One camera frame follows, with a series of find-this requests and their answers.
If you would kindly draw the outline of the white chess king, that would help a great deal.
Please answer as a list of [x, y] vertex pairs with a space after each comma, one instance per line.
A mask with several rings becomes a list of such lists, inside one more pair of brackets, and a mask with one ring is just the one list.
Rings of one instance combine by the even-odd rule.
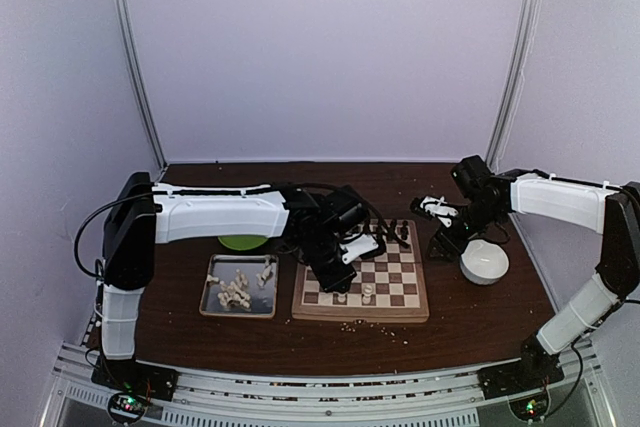
[[375, 287], [373, 284], [363, 284], [361, 288], [361, 303], [363, 305], [370, 305], [374, 293]]

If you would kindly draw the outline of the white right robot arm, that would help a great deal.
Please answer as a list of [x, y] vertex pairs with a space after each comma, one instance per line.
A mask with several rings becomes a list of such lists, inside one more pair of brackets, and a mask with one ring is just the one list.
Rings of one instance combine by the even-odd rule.
[[504, 240], [491, 239], [512, 217], [539, 225], [539, 240], [548, 248], [535, 250], [545, 277], [563, 267], [562, 280], [577, 275], [575, 291], [521, 344], [520, 357], [504, 367], [484, 372], [491, 382], [510, 377], [530, 389], [558, 371], [562, 351], [596, 330], [639, 287], [639, 185], [616, 185], [546, 173], [539, 169], [492, 171], [474, 155], [451, 170], [464, 203], [445, 197], [414, 199], [411, 210], [439, 225], [427, 247], [429, 257], [456, 261], [472, 283], [489, 286], [510, 267]]

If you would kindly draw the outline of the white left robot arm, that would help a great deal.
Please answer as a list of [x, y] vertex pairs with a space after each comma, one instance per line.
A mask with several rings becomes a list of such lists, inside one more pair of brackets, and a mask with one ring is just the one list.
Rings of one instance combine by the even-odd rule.
[[101, 323], [93, 380], [156, 398], [171, 396], [177, 373], [137, 362], [135, 333], [157, 245], [245, 235], [278, 239], [312, 269], [323, 291], [345, 293], [356, 276], [354, 262], [385, 252], [388, 228], [378, 219], [375, 233], [353, 231], [380, 214], [349, 185], [184, 187], [154, 183], [146, 172], [132, 174], [117, 199], [86, 220], [99, 215], [105, 217], [101, 255], [83, 271], [97, 283]]

